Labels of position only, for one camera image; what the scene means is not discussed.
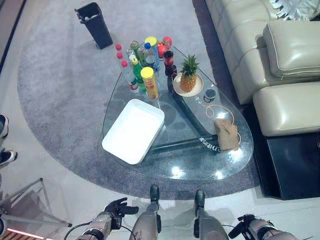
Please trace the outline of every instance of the trash can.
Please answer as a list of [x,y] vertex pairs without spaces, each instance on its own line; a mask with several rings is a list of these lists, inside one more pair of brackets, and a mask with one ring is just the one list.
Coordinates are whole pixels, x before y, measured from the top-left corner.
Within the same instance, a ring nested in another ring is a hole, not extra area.
[[79,9],[74,9],[74,11],[80,19],[80,23],[86,26],[100,49],[114,43],[108,31],[102,11],[96,2],[89,3]]

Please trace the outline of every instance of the pineapple leaves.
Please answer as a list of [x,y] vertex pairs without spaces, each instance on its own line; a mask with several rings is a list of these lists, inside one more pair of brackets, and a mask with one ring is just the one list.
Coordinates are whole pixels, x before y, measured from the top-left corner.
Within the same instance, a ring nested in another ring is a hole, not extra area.
[[196,73],[198,69],[199,63],[196,62],[196,56],[195,55],[188,55],[188,58],[184,60],[182,64],[182,70],[180,71],[184,75],[192,76]]

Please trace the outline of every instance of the plate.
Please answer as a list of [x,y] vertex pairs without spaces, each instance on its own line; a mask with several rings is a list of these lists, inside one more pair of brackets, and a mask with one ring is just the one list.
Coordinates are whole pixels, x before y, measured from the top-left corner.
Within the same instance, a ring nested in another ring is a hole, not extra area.
[[195,75],[196,75],[195,86],[193,87],[193,89],[190,92],[185,92],[180,87],[180,81],[181,81],[181,76],[182,76],[182,73],[180,72],[173,80],[174,91],[182,97],[193,97],[193,96],[197,95],[198,93],[200,93],[202,88],[204,87],[204,81],[198,73],[196,73]]

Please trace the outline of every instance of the pineapple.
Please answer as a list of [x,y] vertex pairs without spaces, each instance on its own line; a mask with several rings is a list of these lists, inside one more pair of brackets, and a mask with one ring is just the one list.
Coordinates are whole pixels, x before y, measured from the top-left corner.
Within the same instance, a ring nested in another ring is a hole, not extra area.
[[188,59],[184,60],[182,64],[182,70],[180,71],[182,73],[180,86],[181,89],[187,93],[196,85],[198,64],[199,63],[196,63],[195,55],[189,55]]

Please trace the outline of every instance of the carpet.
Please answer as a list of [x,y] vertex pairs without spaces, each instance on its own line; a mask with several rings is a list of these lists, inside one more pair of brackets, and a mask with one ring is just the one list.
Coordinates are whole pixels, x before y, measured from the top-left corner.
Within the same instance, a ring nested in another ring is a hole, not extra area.
[[[151,184],[159,185],[161,199],[166,200],[192,199],[197,189],[204,189],[207,197],[216,197],[256,186],[259,180],[252,161],[223,180],[184,181],[130,171],[102,149],[104,116],[121,70],[114,45],[97,49],[86,27],[80,24],[74,9],[87,3],[48,1],[24,43],[17,90],[24,117],[43,147],[78,176],[136,197],[148,198]],[[171,36],[183,53],[196,54],[200,68],[211,79],[210,61],[225,61],[209,60],[196,14],[201,6],[206,8],[204,0],[97,3],[114,42],[126,48],[131,40]],[[211,21],[210,15],[206,17],[202,13],[203,21]],[[218,45],[210,48],[220,48],[219,41],[214,44]]]

